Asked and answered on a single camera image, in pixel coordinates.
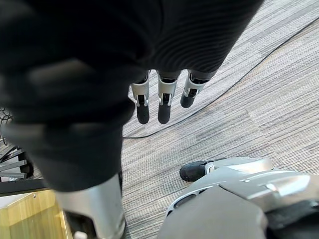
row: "silver metal panel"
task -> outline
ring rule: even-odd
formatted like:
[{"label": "silver metal panel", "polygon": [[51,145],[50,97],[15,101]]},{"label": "silver metal panel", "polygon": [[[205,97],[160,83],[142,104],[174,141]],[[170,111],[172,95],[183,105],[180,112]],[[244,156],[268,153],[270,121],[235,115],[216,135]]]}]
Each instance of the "silver metal panel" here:
[{"label": "silver metal panel", "polygon": [[174,81],[173,83],[165,83],[160,79],[159,76],[159,104],[163,105],[163,94],[170,94],[170,99],[169,99],[169,103],[168,105],[171,105],[171,102],[173,100],[174,94],[175,94],[175,89],[176,89],[176,85],[177,85],[177,80]]},{"label": "silver metal panel", "polygon": [[274,168],[269,158],[234,157],[208,163],[205,170],[209,173],[224,166],[246,173],[258,173]]},{"label": "silver metal panel", "polygon": [[190,80],[190,72],[188,73],[188,76],[186,78],[186,81],[185,81],[185,87],[184,87],[184,95],[186,97],[188,97],[188,94],[189,94],[189,90],[190,89],[196,89],[197,90],[197,93],[196,95],[198,95],[201,90],[204,88],[206,83],[203,83],[203,84],[195,84],[193,83],[191,80]]},{"label": "silver metal panel", "polygon": [[8,164],[5,166],[1,166],[1,164],[0,164],[0,171],[5,171],[8,169],[17,168],[17,167],[24,166],[24,165],[26,165],[26,160],[22,160],[22,161],[19,161],[16,163],[11,163],[11,164]]},{"label": "silver metal panel", "polygon": [[4,173],[4,172],[0,172],[0,177],[6,177],[6,178],[26,178],[26,173]]},{"label": "silver metal panel", "polygon": [[267,171],[220,186],[268,212],[307,199],[319,199],[318,179],[293,171]]},{"label": "silver metal panel", "polygon": [[125,229],[119,177],[116,174],[103,184],[76,192],[55,192],[66,211],[93,220],[98,238],[120,239]]}]

